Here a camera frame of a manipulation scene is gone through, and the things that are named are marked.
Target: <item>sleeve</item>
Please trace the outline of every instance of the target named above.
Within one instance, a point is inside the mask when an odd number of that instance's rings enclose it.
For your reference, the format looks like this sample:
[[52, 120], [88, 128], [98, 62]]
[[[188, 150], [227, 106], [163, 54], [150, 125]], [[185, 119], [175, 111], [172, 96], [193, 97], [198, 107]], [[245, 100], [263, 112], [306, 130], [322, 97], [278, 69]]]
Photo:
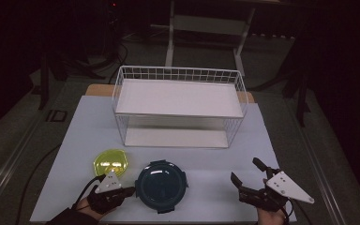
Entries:
[[67, 208], [46, 225], [98, 225], [93, 217]]

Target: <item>white wire rack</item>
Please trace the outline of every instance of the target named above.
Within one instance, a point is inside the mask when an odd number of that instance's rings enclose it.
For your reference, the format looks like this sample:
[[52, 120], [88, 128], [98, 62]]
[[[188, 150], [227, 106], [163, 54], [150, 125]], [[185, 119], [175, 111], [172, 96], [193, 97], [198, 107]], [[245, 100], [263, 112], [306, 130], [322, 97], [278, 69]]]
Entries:
[[[236, 104], [239, 104], [239, 111], [241, 116], [238, 117], [220, 117], [212, 115], [200, 115], [197, 118], [191, 118], [193, 116], [189, 115], [165, 115], [165, 114], [137, 114], [137, 113], [120, 113], [118, 111], [118, 103], [121, 100], [121, 94], [123, 94], [124, 82], [126, 81], [165, 81], [168, 82], [168, 85], [173, 83], [185, 82], [185, 83], [216, 83], [218, 85], [231, 86], [234, 89], [234, 93], [236, 93], [235, 98], [237, 98]], [[140, 95], [140, 99], [145, 101], [145, 95]], [[132, 145], [127, 144], [127, 135], [129, 134], [129, 128], [134, 125], [134, 122], [129, 123], [134, 117], [143, 117], [144, 119], [147, 117], [149, 122], [149, 127], [151, 127], [151, 121], [166, 121], [166, 126], [168, 125], [168, 121], [170, 118], [173, 118], [173, 127], [172, 129], [176, 129], [176, 126], [179, 125], [179, 119], [192, 119], [198, 120], [204, 123], [205, 121], [213, 121], [219, 120], [222, 126], [222, 132], [225, 133], [226, 144], [222, 146], [216, 147], [229, 147], [243, 121], [243, 118], [247, 114], [248, 110], [248, 95], [247, 90], [244, 86], [244, 82], [242, 79], [242, 74], [237, 70], [227, 70], [227, 69], [213, 69], [213, 68], [195, 68], [195, 67], [135, 67], [135, 66], [122, 66], [120, 67], [117, 79], [115, 83], [115, 87], [113, 89], [112, 94], [112, 109], [114, 112], [114, 116], [116, 119], [116, 123], [122, 138], [124, 145]], [[189, 147], [200, 147], [198, 144], [191, 143], [185, 146]], [[203, 147], [215, 147], [214, 145], [208, 146], [204, 145]]]

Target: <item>white triangular bracket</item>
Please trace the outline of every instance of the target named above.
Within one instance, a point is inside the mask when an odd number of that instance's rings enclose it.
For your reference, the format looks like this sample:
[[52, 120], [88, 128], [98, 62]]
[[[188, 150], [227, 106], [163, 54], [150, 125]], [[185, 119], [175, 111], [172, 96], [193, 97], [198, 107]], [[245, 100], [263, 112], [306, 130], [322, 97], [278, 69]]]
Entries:
[[311, 198], [303, 189], [301, 189], [285, 172], [277, 173], [273, 178], [269, 179], [266, 183], [271, 189], [278, 194], [296, 199], [305, 203], [314, 203]]
[[118, 180], [114, 171], [110, 171], [106, 177], [101, 181], [100, 185], [96, 188], [96, 194], [107, 192], [121, 188], [121, 183]]

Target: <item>white shelf board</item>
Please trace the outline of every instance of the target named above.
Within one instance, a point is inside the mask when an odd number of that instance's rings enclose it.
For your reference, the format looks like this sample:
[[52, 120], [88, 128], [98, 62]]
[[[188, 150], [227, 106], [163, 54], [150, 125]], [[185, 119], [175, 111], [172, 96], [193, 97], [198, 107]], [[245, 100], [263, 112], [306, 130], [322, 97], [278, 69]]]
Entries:
[[233, 84], [124, 79], [116, 114], [243, 118]]
[[130, 116], [126, 146], [229, 147], [223, 119]]

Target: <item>yellow bowl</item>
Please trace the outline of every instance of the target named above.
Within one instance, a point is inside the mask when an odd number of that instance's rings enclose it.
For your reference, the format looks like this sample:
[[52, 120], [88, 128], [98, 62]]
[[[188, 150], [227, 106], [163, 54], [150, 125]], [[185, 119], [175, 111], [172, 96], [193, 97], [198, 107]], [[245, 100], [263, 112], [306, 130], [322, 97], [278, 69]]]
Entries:
[[93, 165], [97, 176], [115, 171], [116, 176], [119, 177], [127, 169], [128, 161], [124, 150], [109, 149], [98, 155]]

